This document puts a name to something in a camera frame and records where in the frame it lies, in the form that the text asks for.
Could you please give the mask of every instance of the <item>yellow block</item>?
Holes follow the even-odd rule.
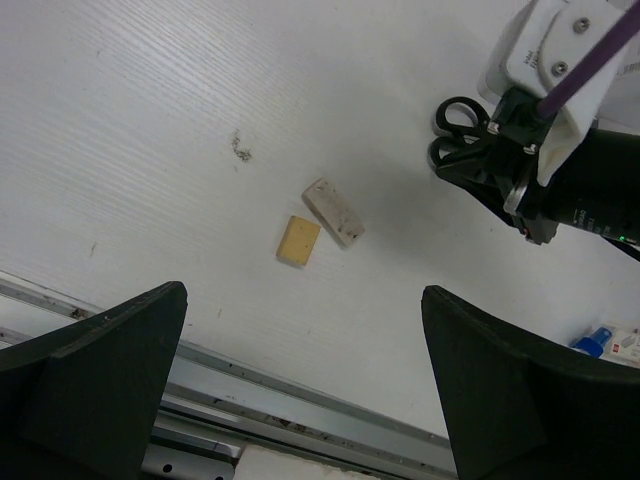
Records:
[[[320,225],[294,215],[289,220],[276,255],[298,265],[306,265],[319,234]]]

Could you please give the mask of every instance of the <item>white table surface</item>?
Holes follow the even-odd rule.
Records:
[[[523,4],[5,1],[0,270],[103,308],[182,280],[186,340],[445,434],[425,285],[559,342],[638,323],[634,262],[569,228],[529,245],[427,167],[435,108]],[[320,176],[367,232],[292,268]]]
[[[375,480],[335,467],[249,445],[240,457],[234,480]]]

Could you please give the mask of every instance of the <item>purple cable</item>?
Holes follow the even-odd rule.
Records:
[[[540,100],[536,107],[538,115],[549,118],[558,113],[564,104],[584,87],[638,31],[640,31],[640,1],[637,1],[618,20],[562,82]]]

